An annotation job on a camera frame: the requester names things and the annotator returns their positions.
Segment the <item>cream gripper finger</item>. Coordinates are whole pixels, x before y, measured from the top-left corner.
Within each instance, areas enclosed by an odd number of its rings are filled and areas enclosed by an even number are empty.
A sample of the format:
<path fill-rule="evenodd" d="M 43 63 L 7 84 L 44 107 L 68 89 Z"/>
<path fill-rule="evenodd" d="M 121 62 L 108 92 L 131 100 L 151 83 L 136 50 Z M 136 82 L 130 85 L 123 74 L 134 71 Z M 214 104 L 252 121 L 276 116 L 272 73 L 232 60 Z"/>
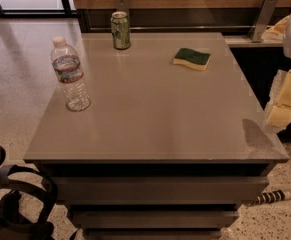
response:
<path fill-rule="evenodd" d="M 269 97 L 265 107 L 265 123 L 275 129 L 285 129 L 291 123 L 291 69 L 277 72 Z"/>
<path fill-rule="evenodd" d="M 274 26 L 271 26 L 269 29 L 267 29 L 261 36 L 262 40 L 282 41 L 288 19 L 289 17 L 286 16 L 278 21 Z"/>

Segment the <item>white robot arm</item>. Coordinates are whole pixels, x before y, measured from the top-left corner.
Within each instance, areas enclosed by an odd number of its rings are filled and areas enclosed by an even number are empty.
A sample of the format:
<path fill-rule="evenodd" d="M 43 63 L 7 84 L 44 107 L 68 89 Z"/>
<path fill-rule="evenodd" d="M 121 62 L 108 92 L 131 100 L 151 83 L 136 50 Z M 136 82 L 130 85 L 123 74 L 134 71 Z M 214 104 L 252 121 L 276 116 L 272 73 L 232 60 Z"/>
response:
<path fill-rule="evenodd" d="M 291 59 L 291 14 L 262 34 L 266 41 L 282 41 L 284 56 Z M 278 133 L 291 123 L 291 69 L 279 70 L 269 92 L 265 106 L 264 128 Z"/>

